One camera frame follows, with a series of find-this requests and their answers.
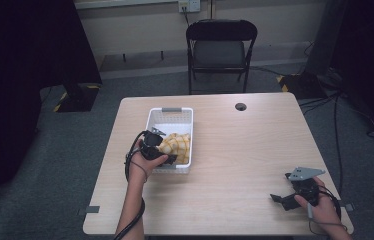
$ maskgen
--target wooden tabletop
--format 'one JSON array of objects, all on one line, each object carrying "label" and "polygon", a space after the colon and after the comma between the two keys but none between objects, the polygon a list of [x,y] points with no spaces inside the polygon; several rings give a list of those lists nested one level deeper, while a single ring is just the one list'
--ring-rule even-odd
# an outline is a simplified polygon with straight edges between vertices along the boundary
[{"label": "wooden tabletop", "polygon": [[[127,187],[125,154],[155,107],[193,108],[193,151],[189,174],[153,174],[145,184],[146,235],[312,234],[305,210],[284,211],[270,197],[294,192],[284,174],[297,166],[327,171],[290,93],[123,99],[90,203],[100,210],[87,214],[85,233],[114,234]],[[338,197],[330,173],[320,179]]]}]

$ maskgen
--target white basket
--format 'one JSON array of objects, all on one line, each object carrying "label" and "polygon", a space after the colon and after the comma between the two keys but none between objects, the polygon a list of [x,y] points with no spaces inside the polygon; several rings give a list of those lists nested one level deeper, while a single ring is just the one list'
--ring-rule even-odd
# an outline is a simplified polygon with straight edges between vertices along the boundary
[{"label": "white basket", "polygon": [[146,130],[157,128],[167,135],[171,133],[190,134],[190,159],[187,164],[164,164],[156,167],[154,173],[182,173],[190,170],[193,146],[193,109],[192,108],[152,108],[149,112]]}]

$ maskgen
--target white wall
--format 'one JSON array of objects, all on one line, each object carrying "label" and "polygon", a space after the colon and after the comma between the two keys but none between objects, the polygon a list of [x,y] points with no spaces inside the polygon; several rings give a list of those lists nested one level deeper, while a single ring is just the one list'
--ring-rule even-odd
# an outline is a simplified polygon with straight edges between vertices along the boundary
[{"label": "white wall", "polygon": [[[253,22],[259,31],[258,47],[286,43],[295,46],[314,39],[325,3],[326,0],[217,0],[214,16]],[[78,9],[78,13],[95,55],[186,49],[187,23],[184,15],[178,13],[176,1]],[[202,0],[201,12],[190,13],[189,22],[208,18],[209,14],[208,1]]]}]

